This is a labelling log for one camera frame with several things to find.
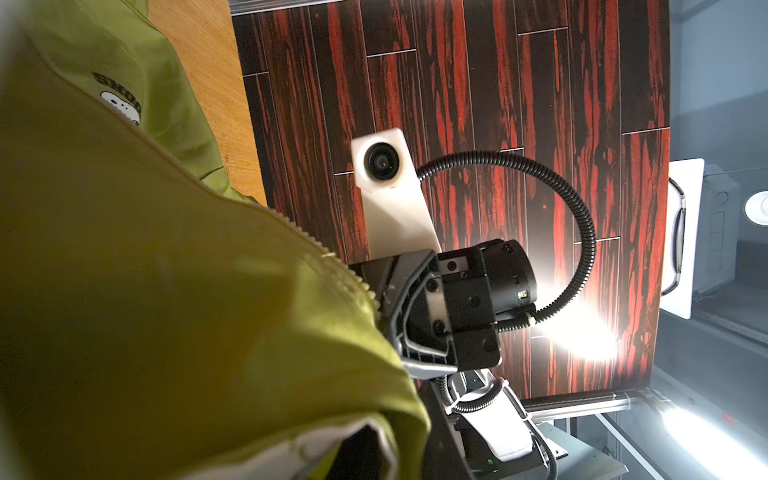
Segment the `aluminium corner post right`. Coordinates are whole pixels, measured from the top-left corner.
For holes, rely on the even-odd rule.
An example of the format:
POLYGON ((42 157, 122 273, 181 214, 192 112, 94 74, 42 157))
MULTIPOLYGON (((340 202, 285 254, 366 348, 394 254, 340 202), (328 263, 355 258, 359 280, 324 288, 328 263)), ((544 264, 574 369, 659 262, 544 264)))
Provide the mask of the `aluminium corner post right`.
POLYGON ((232 16, 335 3, 339 0, 229 0, 232 16))

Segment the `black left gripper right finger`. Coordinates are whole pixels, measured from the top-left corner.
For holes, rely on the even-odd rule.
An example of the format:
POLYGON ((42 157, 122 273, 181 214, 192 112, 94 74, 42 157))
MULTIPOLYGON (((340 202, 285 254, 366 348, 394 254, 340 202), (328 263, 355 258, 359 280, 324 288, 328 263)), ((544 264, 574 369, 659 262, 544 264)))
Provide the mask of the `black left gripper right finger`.
POLYGON ((431 383, 421 383, 419 396, 428 412, 431 430, 424 450, 422 478, 434 480, 473 479, 454 438, 442 404, 431 383))

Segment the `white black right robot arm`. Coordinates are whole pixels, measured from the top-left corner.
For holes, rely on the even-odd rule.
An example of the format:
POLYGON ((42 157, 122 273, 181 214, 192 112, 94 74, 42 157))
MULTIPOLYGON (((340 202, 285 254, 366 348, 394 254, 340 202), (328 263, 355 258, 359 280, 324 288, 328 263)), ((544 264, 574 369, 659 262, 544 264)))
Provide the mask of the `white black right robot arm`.
POLYGON ((379 304, 378 328, 432 422, 425 479, 556 479, 563 453, 500 367, 527 361, 537 284, 515 240, 420 250, 352 267, 379 304))

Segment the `green Snoopy zip jacket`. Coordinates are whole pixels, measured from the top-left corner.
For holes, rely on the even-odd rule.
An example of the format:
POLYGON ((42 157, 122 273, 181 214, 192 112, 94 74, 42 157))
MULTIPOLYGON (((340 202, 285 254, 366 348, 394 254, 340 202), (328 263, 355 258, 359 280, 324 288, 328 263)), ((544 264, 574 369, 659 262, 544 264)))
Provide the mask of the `green Snoopy zip jacket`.
POLYGON ((326 479, 430 420, 367 284, 234 190, 144 1, 1 5, 1 475, 326 479))

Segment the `black ceiling spotlight lower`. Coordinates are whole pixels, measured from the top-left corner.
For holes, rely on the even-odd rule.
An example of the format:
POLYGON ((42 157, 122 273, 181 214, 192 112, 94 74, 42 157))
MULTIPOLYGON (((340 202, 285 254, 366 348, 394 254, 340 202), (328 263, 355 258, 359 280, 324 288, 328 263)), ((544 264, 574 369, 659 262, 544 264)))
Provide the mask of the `black ceiling spotlight lower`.
POLYGON ((744 204, 746 218, 755 225, 768 226, 768 191, 752 194, 744 204))

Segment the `white box device outside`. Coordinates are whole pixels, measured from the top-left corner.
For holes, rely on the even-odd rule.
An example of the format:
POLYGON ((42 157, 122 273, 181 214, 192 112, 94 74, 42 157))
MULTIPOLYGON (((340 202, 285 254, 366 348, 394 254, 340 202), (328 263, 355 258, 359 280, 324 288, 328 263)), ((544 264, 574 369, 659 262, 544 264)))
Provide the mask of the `white box device outside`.
POLYGON ((735 279, 741 188, 704 159, 669 164, 660 308, 688 319, 694 300, 735 279))

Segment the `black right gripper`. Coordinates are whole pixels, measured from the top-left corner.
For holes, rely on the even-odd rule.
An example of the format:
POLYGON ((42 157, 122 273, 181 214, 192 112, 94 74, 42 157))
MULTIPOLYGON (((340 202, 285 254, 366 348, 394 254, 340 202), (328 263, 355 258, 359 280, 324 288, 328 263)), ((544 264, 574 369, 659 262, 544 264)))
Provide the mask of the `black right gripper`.
POLYGON ((501 363, 486 262, 477 247, 429 249, 351 266, 374 294, 376 327, 417 380, 501 363))

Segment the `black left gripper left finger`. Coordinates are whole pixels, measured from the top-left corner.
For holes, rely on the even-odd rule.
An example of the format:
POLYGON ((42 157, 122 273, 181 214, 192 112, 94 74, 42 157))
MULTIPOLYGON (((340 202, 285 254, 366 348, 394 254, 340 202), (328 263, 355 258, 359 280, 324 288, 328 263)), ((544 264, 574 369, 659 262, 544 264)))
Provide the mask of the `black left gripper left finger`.
POLYGON ((382 479, 384 473, 385 458, 378 434, 365 426, 341 443, 326 479, 375 480, 382 479))

